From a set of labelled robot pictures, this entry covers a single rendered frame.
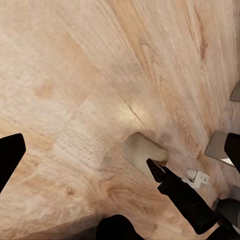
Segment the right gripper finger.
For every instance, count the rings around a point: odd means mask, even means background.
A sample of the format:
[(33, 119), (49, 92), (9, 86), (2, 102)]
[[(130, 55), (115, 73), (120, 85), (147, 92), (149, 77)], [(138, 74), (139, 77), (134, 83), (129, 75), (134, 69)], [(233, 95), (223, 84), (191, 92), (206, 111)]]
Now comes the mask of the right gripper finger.
[(165, 173), (159, 166), (157, 166), (152, 160), (148, 159), (146, 161), (152, 176), (154, 177), (155, 181), (158, 183), (163, 182), (170, 173)]
[[(164, 167), (165, 169), (163, 170), (165, 173), (170, 173), (170, 174), (173, 174), (173, 175), (175, 175), (171, 170), (169, 170), (166, 166)], [(170, 175), (169, 174), (169, 175)], [(175, 175), (176, 176), (176, 175)]]

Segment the cauldron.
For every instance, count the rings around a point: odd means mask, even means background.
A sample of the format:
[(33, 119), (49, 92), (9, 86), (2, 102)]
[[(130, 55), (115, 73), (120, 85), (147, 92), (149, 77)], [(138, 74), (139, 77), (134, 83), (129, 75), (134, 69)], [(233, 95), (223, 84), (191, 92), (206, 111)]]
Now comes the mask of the cauldron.
[[(211, 209), (214, 212), (219, 212), (223, 214), (231, 224), (240, 229), (240, 201), (232, 198), (220, 199), (218, 202), (214, 202)], [(219, 226), (223, 223), (218, 220), (217, 224)]]

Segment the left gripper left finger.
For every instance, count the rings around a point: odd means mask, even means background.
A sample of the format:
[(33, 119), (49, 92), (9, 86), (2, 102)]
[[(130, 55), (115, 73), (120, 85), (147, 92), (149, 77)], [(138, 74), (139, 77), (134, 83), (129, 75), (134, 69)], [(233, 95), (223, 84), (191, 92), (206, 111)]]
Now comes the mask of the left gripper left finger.
[(22, 133), (0, 138), (0, 193), (26, 152)]

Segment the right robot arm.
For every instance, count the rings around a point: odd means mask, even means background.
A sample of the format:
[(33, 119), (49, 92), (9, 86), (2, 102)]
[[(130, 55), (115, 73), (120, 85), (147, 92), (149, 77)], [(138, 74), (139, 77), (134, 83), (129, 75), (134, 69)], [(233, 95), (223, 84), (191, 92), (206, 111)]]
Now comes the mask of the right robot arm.
[(166, 166), (160, 169), (152, 160), (146, 161), (155, 181), (161, 183), (157, 189), (167, 195), (198, 235), (210, 230), (218, 220), (223, 225), (218, 227), (207, 240), (240, 240), (240, 229), (219, 212), (214, 212), (195, 191), (201, 184), (208, 185), (210, 176), (201, 170), (188, 168), (188, 177), (176, 176)]

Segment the pillar candle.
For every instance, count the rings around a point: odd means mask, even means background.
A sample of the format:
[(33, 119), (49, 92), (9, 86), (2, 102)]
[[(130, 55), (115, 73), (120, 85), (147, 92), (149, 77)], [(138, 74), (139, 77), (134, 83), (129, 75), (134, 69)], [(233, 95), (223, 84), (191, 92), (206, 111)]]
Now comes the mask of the pillar candle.
[(121, 155), (147, 178), (153, 178), (147, 164), (148, 159), (153, 161), (161, 170), (167, 170), (165, 166), (169, 160), (169, 151), (141, 132), (135, 132), (125, 140)]

